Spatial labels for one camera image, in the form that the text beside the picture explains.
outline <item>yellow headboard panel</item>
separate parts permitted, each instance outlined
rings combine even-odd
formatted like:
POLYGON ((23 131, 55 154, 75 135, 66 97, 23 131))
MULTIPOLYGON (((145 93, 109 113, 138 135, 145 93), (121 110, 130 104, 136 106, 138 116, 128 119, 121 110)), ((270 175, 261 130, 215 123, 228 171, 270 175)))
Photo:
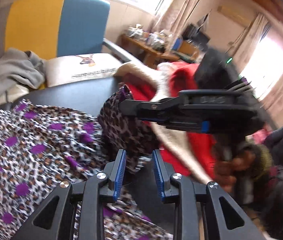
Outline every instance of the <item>yellow headboard panel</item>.
POLYGON ((57 55, 58 32, 64 0, 17 0, 6 24, 5 50, 31 50, 43 59, 57 55))

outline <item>person's hand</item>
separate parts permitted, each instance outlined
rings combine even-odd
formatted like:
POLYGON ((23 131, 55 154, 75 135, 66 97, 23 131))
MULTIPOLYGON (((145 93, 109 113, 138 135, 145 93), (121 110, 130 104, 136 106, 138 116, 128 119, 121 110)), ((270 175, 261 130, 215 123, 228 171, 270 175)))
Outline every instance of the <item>person's hand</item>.
POLYGON ((217 161, 215 163, 215 181, 228 193, 233 191, 236 178, 233 176, 234 171, 247 170, 255 159, 252 151, 244 151, 244 153, 231 162, 217 161))

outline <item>wooden table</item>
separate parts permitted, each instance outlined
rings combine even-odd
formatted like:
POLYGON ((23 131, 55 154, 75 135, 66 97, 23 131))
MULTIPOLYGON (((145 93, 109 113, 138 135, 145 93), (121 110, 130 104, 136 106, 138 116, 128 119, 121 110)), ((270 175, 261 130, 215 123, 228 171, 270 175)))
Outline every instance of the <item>wooden table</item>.
POLYGON ((152 47, 146 45, 144 41, 137 41, 133 38, 127 37, 125 34, 121 36, 121 42, 123 49, 127 49, 131 44, 137 46, 138 48, 146 52, 146 57, 144 59, 144 64, 150 68, 156 69, 158 61, 164 60, 169 62, 174 62, 179 60, 179 57, 171 52, 161 53, 154 50, 152 47))

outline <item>gray cloth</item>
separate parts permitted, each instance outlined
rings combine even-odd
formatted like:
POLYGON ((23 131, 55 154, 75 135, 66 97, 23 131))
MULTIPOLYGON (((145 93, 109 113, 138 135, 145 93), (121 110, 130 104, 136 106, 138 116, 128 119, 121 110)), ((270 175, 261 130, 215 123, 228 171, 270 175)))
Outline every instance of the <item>gray cloth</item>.
POLYGON ((37 89, 44 81, 43 60, 35 53, 9 48, 0 58, 0 96, 18 83, 37 89))

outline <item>metal pivot bolt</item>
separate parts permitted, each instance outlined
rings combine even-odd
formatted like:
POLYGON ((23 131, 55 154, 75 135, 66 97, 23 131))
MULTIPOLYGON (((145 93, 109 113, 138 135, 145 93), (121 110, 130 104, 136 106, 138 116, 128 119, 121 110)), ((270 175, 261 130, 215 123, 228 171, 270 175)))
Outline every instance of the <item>metal pivot bolt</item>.
POLYGON ((100 172, 100 173, 97 174, 97 178, 98 179, 104 179, 104 178, 106 178, 106 176, 107 175, 105 173, 103 173, 103 172, 100 172))
POLYGON ((180 174, 180 173, 174 173, 172 176, 173 176, 173 179, 181 179, 182 178, 182 174, 180 174))
POLYGON ((211 181, 211 182, 208 183, 208 186, 210 188, 218 188, 218 183, 214 182, 214 181, 211 181))
POLYGON ((68 181, 62 181, 59 185, 60 185, 60 187, 62 187, 62 188, 66 188, 66 187, 68 187, 70 184, 69 184, 68 181))

